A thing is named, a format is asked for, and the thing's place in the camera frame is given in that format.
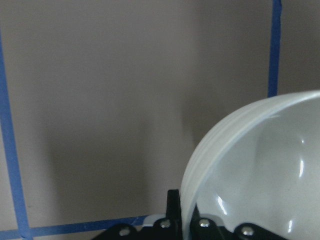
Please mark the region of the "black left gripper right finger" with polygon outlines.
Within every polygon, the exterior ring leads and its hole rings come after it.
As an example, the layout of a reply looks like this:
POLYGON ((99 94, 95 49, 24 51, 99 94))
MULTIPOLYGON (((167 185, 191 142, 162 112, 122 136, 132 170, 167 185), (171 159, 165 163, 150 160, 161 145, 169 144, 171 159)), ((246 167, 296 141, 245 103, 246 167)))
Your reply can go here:
POLYGON ((202 217, 195 206, 189 225, 192 240, 283 240, 284 237, 253 223, 241 223, 234 230, 219 226, 208 217, 202 217))

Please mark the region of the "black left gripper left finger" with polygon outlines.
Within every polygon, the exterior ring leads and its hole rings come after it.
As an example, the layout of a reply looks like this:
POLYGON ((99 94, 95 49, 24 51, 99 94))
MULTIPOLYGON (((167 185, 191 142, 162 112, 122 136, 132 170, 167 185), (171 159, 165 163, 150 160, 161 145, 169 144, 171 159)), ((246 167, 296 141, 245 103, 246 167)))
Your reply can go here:
POLYGON ((182 240, 182 217, 180 193, 177 189, 167 191, 165 216, 151 226, 138 230, 128 223, 116 224, 94 237, 95 240, 182 240))

